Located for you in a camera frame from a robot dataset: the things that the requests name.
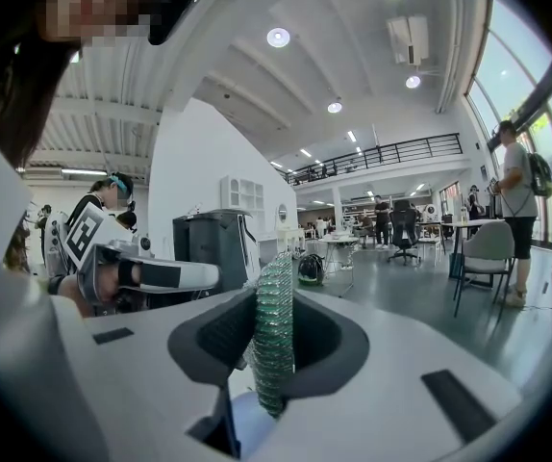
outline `gray t-shirt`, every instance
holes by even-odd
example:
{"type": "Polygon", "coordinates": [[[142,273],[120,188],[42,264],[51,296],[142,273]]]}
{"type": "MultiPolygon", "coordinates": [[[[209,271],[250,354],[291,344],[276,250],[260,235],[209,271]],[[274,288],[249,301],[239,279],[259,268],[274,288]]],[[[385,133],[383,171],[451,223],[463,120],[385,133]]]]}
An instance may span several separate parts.
{"type": "Polygon", "coordinates": [[[503,190],[503,217],[505,218],[535,218],[537,213],[537,201],[531,189],[533,173],[528,162],[528,154],[518,142],[513,142],[507,147],[505,164],[503,165],[504,177],[509,171],[519,167],[522,171],[522,179],[510,190],[503,190]]]}

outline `black backpack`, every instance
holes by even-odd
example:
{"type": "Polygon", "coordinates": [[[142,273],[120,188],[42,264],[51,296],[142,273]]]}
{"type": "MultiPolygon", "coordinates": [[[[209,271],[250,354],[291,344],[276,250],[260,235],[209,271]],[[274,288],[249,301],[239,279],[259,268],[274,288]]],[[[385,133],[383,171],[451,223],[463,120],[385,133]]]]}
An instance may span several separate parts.
{"type": "Polygon", "coordinates": [[[533,175],[531,189],[536,196],[552,196],[552,170],[540,154],[528,154],[528,163],[533,175]]]}

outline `railing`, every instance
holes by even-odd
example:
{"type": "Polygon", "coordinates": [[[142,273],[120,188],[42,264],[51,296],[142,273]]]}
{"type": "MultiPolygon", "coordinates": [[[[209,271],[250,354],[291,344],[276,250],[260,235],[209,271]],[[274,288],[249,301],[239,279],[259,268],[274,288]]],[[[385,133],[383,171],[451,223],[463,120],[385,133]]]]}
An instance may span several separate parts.
{"type": "Polygon", "coordinates": [[[462,154],[460,134],[440,135],[414,141],[380,145],[359,153],[354,152],[328,159],[322,162],[323,166],[314,164],[301,167],[295,171],[296,174],[285,173],[280,169],[279,172],[290,185],[296,186],[323,180],[330,176],[352,173],[360,169],[371,169],[454,154],[462,154]]]}

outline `fluorescent light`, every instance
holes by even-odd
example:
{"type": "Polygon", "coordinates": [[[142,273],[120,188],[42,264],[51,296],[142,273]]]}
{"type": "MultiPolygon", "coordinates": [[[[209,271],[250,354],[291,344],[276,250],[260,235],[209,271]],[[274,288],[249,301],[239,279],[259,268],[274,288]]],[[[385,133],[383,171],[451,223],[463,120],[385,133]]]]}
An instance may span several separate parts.
{"type": "Polygon", "coordinates": [[[417,77],[416,75],[412,75],[407,79],[407,82],[405,82],[404,84],[409,89],[415,89],[419,87],[419,84],[421,84],[421,79],[419,79],[419,77],[417,77]]]}
{"type": "Polygon", "coordinates": [[[330,113],[340,113],[340,111],[342,111],[342,103],[339,103],[338,101],[331,103],[327,107],[327,111],[330,113]]]}
{"type": "Polygon", "coordinates": [[[277,27],[267,33],[267,42],[274,48],[283,48],[289,44],[291,37],[287,29],[277,27]]]}
{"type": "Polygon", "coordinates": [[[106,171],[99,169],[75,169],[74,167],[63,167],[61,172],[64,174],[93,174],[94,176],[107,176],[106,171]]]}

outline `gray floor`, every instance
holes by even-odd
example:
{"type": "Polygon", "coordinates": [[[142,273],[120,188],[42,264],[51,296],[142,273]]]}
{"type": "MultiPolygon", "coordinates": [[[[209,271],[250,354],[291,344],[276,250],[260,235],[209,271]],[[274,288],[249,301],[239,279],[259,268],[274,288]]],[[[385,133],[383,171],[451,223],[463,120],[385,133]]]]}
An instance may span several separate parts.
{"type": "MultiPolygon", "coordinates": [[[[311,247],[310,251],[325,256],[324,246],[311,247]]],[[[387,263],[392,251],[362,250],[353,254],[355,284],[345,299],[431,325],[496,368],[524,396],[546,381],[552,371],[551,251],[533,249],[528,306],[522,311],[505,308],[499,323],[498,306],[491,304],[493,294],[476,287],[464,289],[458,317],[453,317],[455,281],[447,278],[448,252],[435,267],[432,249],[426,250],[426,259],[420,265],[405,267],[402,260],[387,263]]],[[[336,260],[346,261],[343,250],[336,260]]],[[[332,274],[320,288],[306,288],[294,279],[301,289],[336,296],[350,280],[351,272],[347,270],[332,274]]]]}

